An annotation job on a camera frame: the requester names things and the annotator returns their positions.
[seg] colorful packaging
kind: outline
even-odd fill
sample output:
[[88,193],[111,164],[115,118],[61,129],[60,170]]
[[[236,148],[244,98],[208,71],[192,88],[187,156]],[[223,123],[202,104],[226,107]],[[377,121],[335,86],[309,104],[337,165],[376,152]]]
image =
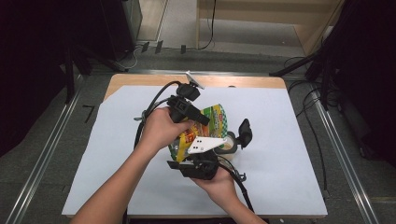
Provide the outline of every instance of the colorful packaging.
[[207,126],[195,122],[187,131],[181,133],[169,146],[174,161],[184,161],[188,156],[187,149],[196,136],[224,138],[227,136],[227,117],[221,105],[213,105],[201,110],[201,113],[210,118]]

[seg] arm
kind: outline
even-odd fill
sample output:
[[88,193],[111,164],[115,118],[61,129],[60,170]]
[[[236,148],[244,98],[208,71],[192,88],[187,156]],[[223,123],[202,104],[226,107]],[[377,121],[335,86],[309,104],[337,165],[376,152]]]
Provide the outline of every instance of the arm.
[[236,195],[233,178],[223,168],[219,168],[211,180],[193,179],[204,189],[210,199],[221,207],[236,223],[257,224],[266,223],[248,209]]
[[82,205],[71,223],[120,222],[151,159],[191,125],[192,121],[175,124],[169,117],[168,108],[152,112],[134,151],[119,170]]

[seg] metal rail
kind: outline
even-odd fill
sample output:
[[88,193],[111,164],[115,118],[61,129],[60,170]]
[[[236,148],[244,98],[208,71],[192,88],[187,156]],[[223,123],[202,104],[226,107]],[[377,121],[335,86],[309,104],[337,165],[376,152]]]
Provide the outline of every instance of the metal rail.
[[[317,99],[318,92],[314,91],[312,96],[314,99]],[[361,210],[361,216],[363,217],[364,222],[370,224],[379,223],[379,220],[375,214],[375,210],[371,205],[370,199],[367,196],[366,191],[355,172],[352,162],[347,155],[344,144],[342,143],[341,138],[335,129],[329,111],[325,111],[320,102],[316,102],[316,107],[323,121],[324,127],[326,128],[327,134],[332,141],[332,146],[334,147],[335,154],[337,155],[341,168],[343,169],[344,175],[346,176],[346,181],[348,182],[355,201]]]
[[55,151],[56,146],[58,145],[59,139],[62,136],[64,131],[64,127],[67,124],[75,106],[78,101],[78,97],[80,91],[82,89],[84,83],[84,77],[82,75],[78,76],[78,89],[71,99],[68,105],[64,106],[61,116],[58,118],[52,132],[47,140],[47,144],[44,146],[43,151],[41,152],[37,162],[35,163],[35,167],[30,173],[28,179],[23,185],[21,192],[18,196],[17,201],[15,202],[14,207],[12,208],[11,213],[8,216],[6,221],[7,224],[17,224],[21,223],[23,216],[26,213],[26,210],[35,195],[35,191],[45,173],[47,166],[50,162],[53,152]]

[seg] white table surface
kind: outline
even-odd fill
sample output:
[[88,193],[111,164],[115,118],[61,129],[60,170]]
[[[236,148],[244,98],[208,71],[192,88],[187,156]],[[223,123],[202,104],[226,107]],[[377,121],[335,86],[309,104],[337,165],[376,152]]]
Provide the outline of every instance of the white table surface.
[[[92,128],[63,215],[73,216],[121,166],[133,150],[141,112],[161,87],[123,86],[105,100]],[[175,94],[170,87],[160,97]],[[249,119],[253,140],[238,149],[232,163],[247,174],[245,187],[261,217],[325,217],[318,181],[286,89],[205,88],[193,103],[197,108],[222,104],[229,131],[236,135]],[[171,170],[167,148],[151,161],[132,200],[131,217],[225,217],[206,195],[178,170]],[[237,187],[238,196],[244,198]]]

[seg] table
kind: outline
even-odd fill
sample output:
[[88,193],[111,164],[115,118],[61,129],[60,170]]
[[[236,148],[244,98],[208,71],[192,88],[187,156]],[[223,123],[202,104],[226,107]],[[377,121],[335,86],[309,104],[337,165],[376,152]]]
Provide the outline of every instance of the table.
[[[218,0],[215,20],[294,24],[305,55],[314,52],[330,25],[338,19],[344,0]],[[214,0],[197,0],[196,48],[200,19],[212,19]]]
[[[115,75],[111,79],[63,215],[73,216],[120,167],[134,145],[138,125],[134,118],[164,84],[176,79],[187,82],[184,76],[172,75]],[[243,151],[238,149],[233,165],[247,174],[244,185],[256,214],[325,217],[326,207],[283,80],[224,76],[196,79],[206,85],[193,103],[196,107],[221,103],[229,130],[236,133],[242,118],[250,120],[253,140]],[[175,94],[175,89],[165,91],[163,98]],[[166,163],[169,160],[169,151],[163,149],[151,161],[129,203],[130,217],[227,217],[203,190],[179,171],[171,170]],[[243,202],[240,190],[237,192]]]

